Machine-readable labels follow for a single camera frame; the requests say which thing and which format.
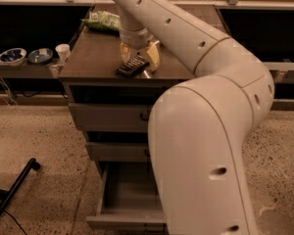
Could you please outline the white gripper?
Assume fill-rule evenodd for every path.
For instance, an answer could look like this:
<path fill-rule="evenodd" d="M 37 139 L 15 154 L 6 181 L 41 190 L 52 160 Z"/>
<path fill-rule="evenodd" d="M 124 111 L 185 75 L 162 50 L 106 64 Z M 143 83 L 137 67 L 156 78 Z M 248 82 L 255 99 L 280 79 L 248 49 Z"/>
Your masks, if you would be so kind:
<path fill-rule="evenodd" d="M 146 60 L 150 64 L 150 71 L 155 72 L 160 64 L 158 41 L 150 42 L 153 35 L 146 29 L 129 30 L 120 27 L 121 57 L 124 63 L 130 59 L 131 50 L 145 49 Z"/>

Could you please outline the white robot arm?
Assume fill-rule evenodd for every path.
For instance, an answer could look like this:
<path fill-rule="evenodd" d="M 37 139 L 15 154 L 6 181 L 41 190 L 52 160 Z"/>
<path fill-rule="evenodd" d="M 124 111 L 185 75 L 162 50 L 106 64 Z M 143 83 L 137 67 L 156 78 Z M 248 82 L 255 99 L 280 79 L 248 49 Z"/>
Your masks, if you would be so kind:
<path fill-rule="evenodd" d="M 149 116 L 152 168 L 170 235 L 258 235 L 242 143 L 273 102 L 269 69 L 167 0 L 114 0 L 192 73 Z"/>

